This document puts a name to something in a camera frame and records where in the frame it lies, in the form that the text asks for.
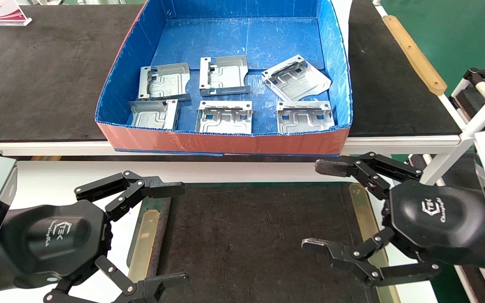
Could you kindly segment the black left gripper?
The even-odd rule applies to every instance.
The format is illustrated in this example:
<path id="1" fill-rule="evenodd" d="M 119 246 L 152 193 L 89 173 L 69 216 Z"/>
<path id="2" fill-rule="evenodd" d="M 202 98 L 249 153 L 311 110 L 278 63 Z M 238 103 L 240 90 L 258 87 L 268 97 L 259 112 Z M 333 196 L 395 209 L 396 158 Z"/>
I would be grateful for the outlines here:
<path id="1" fill-rule="evenodd" d="M 112 237 L 109 220 L 118 221 L 145 198 L 185 194 L 183 182 L 166 183 L 158 176 L 142 177 L 127 170 L 74 192 L 78 202 L 73 205 L 8 211 L 0 228 L 0 291 L 41 288 L 61 280 L 43 302 L 91 303 L 69 291 L 97 267 L 121 290 L 114 303 L 158 303 L 167 288 L 190 281 L 188 274 L 179 272 L 133 283 L 104 256 Z M 105 213 L 92 204 L 114 194 L 117 197 L 106 205 Z"/>

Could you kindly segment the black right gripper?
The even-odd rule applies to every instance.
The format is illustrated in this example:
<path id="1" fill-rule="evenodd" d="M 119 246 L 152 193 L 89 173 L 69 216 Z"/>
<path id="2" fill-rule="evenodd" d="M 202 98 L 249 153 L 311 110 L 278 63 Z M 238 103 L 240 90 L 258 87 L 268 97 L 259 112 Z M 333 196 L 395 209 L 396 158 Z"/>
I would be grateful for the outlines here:
<path id="1" fill-rule="evenodd" d="M 369 287 L 423 282 L 440 274 L 437 263 L 421 257 L 485 268 L 485 197 L 481 191 L 423 185 L 417 182 L 422 170 L 376 153 L 318 159 L 315 171 L 354 177 L 377 199 L 388 199 L 389 228 L 354 248 L 324 239 L 302 240 L 302 249 L 325 255 L 331 267 L 350 272 Z M 390 190 L 382 176 L 404 183 Z M 389 243 L 406 256 L 418 258 L 418 263 L 372 265 L 369 258 Z"/>

